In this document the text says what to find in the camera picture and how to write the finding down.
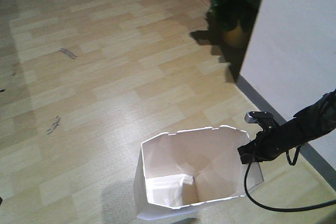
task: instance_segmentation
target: laminate floor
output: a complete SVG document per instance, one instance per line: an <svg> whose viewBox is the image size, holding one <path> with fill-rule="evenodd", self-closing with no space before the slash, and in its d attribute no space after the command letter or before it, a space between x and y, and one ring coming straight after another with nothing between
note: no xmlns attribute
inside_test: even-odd
<svg viewBox="0 0 336 224"><path fill-rule="evenodd" d="M142 141L221 124L260 130L244 122L256 108L235 86L233 55L190 36L207 30L206 11L199 0L0 0L1 223L336 223L335 207L283 214L247 198L136 218ZM303 157L261 168L253 195L265 204L336 197Z"/></svg>

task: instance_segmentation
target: power cord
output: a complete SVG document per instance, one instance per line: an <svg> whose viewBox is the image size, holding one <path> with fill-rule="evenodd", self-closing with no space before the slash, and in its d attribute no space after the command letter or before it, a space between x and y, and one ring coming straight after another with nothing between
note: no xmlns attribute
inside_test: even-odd
<svg viewBox="0 0 336 224"><path fill-rule="evenodd" d="M253 157L256 155L256 149L259 147L260 142L261 141L259 141L256 144L256 147L255 147L254 152L253 152ZM257 206L259 206L261 208L264 208L266 210L269 210L269 211L274 211L274 212L303 212L303 211L310 211L310 210L314 210L314 209L319 209L319 208L323 208L323 207L336 205L336 199L331 200L331 201L327 201L327 202L324 202L324 203L321 203L321 204L317 204L317 205L299 207L299 208L276 208L276 207L269 207L269 206L266 206L266 205L263 205L263 204L259 203L258 201L256 201L255 199L252 198L252 196L250 195L250 193L248 192L248 189L247 189L247 176L248 176L248 172L250 170L250 167L252 165L253 160L254 160L254 158L251 158L251 160L250 160L250 162L247 166L247 169L246 169L246 173L245 173L245 177L244 177L244 190L245 190L246 196Z"/></svg>

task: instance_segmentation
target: plant pot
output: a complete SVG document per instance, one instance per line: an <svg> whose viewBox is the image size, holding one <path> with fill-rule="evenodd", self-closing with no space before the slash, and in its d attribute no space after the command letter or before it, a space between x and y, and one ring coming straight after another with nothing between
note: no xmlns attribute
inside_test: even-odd
<svg viewBox="0 0 336 224"><path fill-rule="evenodd" d="M235 29L223 32L223 41L231 47L246 49L251 37L251 33L252 31L244 32L238 23Z"/></svg>

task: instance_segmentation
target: paper bag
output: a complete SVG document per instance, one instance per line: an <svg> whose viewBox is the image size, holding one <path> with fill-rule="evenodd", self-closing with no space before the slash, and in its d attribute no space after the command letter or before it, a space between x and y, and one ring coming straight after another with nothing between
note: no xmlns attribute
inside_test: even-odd
<svg viewBox="0 0 336 224"><path fill-rule="evenodd" d="M154 220L188 214L244 197L244 174L237 148L250 141L245 131L219 128L161 133L141 144L134 180L138 218ZM264 182L253 163L247 186Z"/></svg>

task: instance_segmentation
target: black baseboard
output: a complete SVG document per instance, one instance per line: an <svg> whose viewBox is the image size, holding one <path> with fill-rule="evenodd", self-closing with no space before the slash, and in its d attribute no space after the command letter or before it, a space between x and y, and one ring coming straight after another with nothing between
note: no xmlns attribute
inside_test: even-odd
<svg viewBox="0 0 336 224"><path fill-rule="evenodd" d="M249 100L261 111L273 114L279 124L286 120L242 77L238 76L237 87L249 98ZM336 190L336 170L309 144L305 144L300 153L318 171L327 183Z"/></svg>

